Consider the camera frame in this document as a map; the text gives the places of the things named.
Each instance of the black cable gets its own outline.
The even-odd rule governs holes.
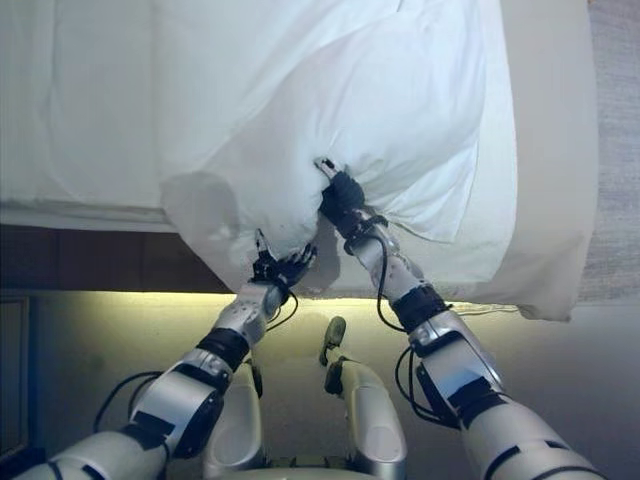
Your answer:
[[[280,306],[278,307],[278,309],[276,310],[275,315],[274,315],[273,317],[271,317],[271,320],[269,320],[269,321],[267,322],[267,325],[268,325],[268,324],[270,324],[271,322],[273,322],[274,320],[276,320],[276,319],[280,316],[280,313],[282,313],[282,305],[280,305]]]
[[[398,390],[400,391],[400,394],[405,398],[405,400],[407,400],[408,402],[411,402],[411,395],[409,393],[407,393],[407,391],[405,390],[404,386],[402,385],[402,382],[400,381],[400,367],[402,365],[402,361],[404,360],[404,358],[407,356],[407,354],[411,351],[411,347],[407,347],[402,354],[398,357],[398,361],[396,362],[396,367],[395,367],[395,371],[394,371],[394,376],[395,376],[395,381],[396,381],[396,386],[398,387]],[[412,375],[413,372],[413,362],[411,362],[411,368],[408,370],[409,375]],[[410,379],[410,387],[413,388],[413,379]],[[413,400],[413,404],[415,405],[415,407],[420,410],[420,412],[424,415],[431,415],[434,418],[437,418],[437,415],[435,414],[435,412],[433,412],[432,410],[429,410],[427,407],[424,407],[422,405],[420,405],[418,402],[415,401],[415,395],[414,395],[414,400]]]
[[[98,413],[96,414],[96,418],[93,421],[93,433],[98,433],[100,431],[100,422],[102,421],[102,417],[104,416],[105,412],[107,411],[107,408],[109,408],[109,405],[111,404],[111,402],[113,401],[113,399],[115,398],[115,396],[118,394],[120,390],[122,390],[128,383],[138,378],[149,377],[156,374],[159,375],[159,374],[162,374],[162,372],[158,372],[155,370],[150,372],[140,372],[140,373],[136,373],[135,375],[131,375],[125,378],[124,380],[122,380],[120,383],[118,383],[118,385],[116,385],[113,388],[113,390],[111,390],[109,395],[107,395],[107,398],[105,399],[105,401],[102,403],[102,406],[98,410]]]
[[[62,472],[60,471],[60,467],[56,462],[47,462],[47,465],[53,472],[53,476],[56,477],[56,480],[64,480],[64,478],[62,478]]]
[[[274,329],[278,328],[280,325],[283,325],[286,322],[288,322],[289,320],[291,320],[291,318],[298,311],[298,297],[296,297],[296,295],[293,292],[290,292],[289,295],[291,296],[291,298],[293,298],[293,301],[296,302],[295,306],[293,307],[293,311],[289,315],[287,315],[284,319],[282,319],[278,323],[276,323],[275,325],[271,325],[270,327],[267,327],[267,332],[270,332],[271,330],[274,330]]]
[[[442,425],[447,427],[448,425],[433,411],[423,407],[416,401],[415,391],[413,388],[413,359],[415,357],[415,352],[411,350],[411,354],[409,355],[409,368],[408,368],[408,377],[409,377],[409,403],[411,404],[411,409],[413,413],[416,414],[418,418],[424,420],[425,422],[434,423],[436,425]]]
[[[145,378],[142,382],[140,382],[140,384],[136,387],[136,389],[133,391],[133,393],[131,394],[131,396],[129,397],[129,405],[127,406],[127,419],[131,418],[131,415],[133,414],[133,409],[136,406],[136,399],[138,398],[138,395],[140,394],[140,392],[142,391],[142,389],[145,387],[145,385],[150,384],[151,382],[154,382],[155,380],[157,380],[157,378],[161,375],[161,373],[158,373],[158,375],[151,375],[149,378]]]
[[[378,282],[378,301],[376,305],[378,309],[378,316],[380,317],[380,320],[382,320],[382,323],[384,323],[387,327],[397,332],[406,333],[406,330],[404,328],[394,325],[389,320],[384,318],[384,315],[382,314],[382,293],[384,292],[384,282],[387,278],[387,246],[384,244],[384,240],[376,235],[363,235],[362,237],[376,240],[382,247],[382,272],[380,274],[380,281]]]

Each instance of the gray carpet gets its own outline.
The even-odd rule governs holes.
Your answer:
[[[590,6],[600,189],[580,297],[640,298],[640,1]]]

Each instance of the robotic hand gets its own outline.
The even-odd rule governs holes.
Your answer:
[[[282,304],[289,297],[289,289],[297,284],[309,271],[318,255],[318,250],[307,244],[303,250],[281,260],[273,258],[267,240],[261,230],[256,230],[258,259],[253,263],[253,283],[272,283],[282,296]]]

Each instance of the wire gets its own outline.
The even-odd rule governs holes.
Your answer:
[[[158,373],[158,375],[151,375],[149,378],[146,378],[142,382],[140,382],[140,384],[136,387],[136,389],[133,391],[133,393],[129,397],[129,405],[127,406],[127,419],[131,418],[131,415],[133,414],[133,409],[136,406],[136,399],[138,398],[138,395],[140,394],[142,389],[145,387],[145,385],[148,385],[151,382],[154,382],[155,380],[157,380],[157,378],[160,375],[161,373]]]
[[[105,412],[109,408],[109,405],[111,404],[111,402],[113,401],[113,399],[115,398],[115,396],[118,394],[120,390],[122,390],[127,384],[133,382],[134,380],[137,380],[138,378],[150,377],[153,375],[161,375],[161,374],[162,372],[159,372],[156,370],[149,371],[149,372],[140,372],[140,373],[136,373],[135,375],[131,375],[125,378],[124,380],[122,380],[120,383],[118,383],[118,385],[116,385],[113,388],[113,390],[111,390],[109,395],[107,395],[107,398],[105,398],[104,402],[100,406],[100,409],[96,414],[96,418],[93,421],[93,433],[98,433],[100,431],[100,422],[102,421],[102,417],[104,416]]]
[[[410,358],[409,368],[407,369],[408,378],[409,378],[409,393],[407,393],[404,386],[402,385],[402,382],[400,381],[400,367],[402,365],[403,360],[405,359],[405,357],[409,352],[411,352],[411,358]],[[413,355],[415,354],[414,352],[411,351],[411,347],[407,347],[402,352],[402,354],[398,357],[398,361],[396,362],[396,367],[394,371],[396,386],[398,387],[400,394],[405,398],[405,400],[407,400],[411,404],[411,408],[414,412],[416,412],[416,415],[418,415],[423,420],[440,424],[440,420],[437,414],[434,411],[429,410],[427,407],[420,405],[415,399],[415,393],[413,393],[414,392]]]
[[[406,333],[406,330],[404,328],[394,325],[389,320],[384,318],[384,315],[382,314],[382,294],[384,292],[384,282],[385,282],[385,279],[387,278],[387,246],[384,244],[384,240],[382,240],[377,235],[363,235],[363,238],[376,240],[378,243],[380,243],[380,246],[382,247],[382,272],[380,273],[380,281],[378,282],[378,299],[377,299],[378,301],[376,303],[376,307],[378,309],[378,316],[380,317],[380,320],[382,320],[382,323],[384,323],[387,327],[391,328],[392,330],[395,330],[396,332]]]
[[[289,320],[291,320],[291,318],[296,314],[296,312],[298,311],[298,297],[296,297],[296,295],[293,292],[290,292],[291,298],[293,298],[293,301],[296,302],[295,306],[293,307],[293,311],[287,315],[284,319],[280,320],[278,323],[276,323],[275,325],[271,325],[270,327],[267,327],[267,332],[270,332],[271,330],[275,330],[276,328],[278,328],[280,325],[283,325],[285,323],[287,323]],[[279,313],[273,318],[273,320],[275,320],[278,317]]]
[[[282,305],[278,306],[278,309],[276,310],[275,315],[273,317],[271,317],[271,320],[269,320],[267,322],[267,325],[270,324],[271,322],[273,322],[274,320],[276,320],[280,316],[281,313],[282,313]]]

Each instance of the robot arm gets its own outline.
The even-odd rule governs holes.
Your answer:
[[[147,389],[124,428],[92,435],[18,478],[157,478],[171,458],[197,455],[220,416],[233,373],[317,253],[308,245],[275,260],[261,232],[256,242],[253,278],[196,348]]]
[[[461,318],[400,253],[360,186],[326,159],[320,211],[394,310],[419,357],[417,376],[439,423],[459,429],[478,478],[602,479],[551,427],[505,394],[493,360]]]

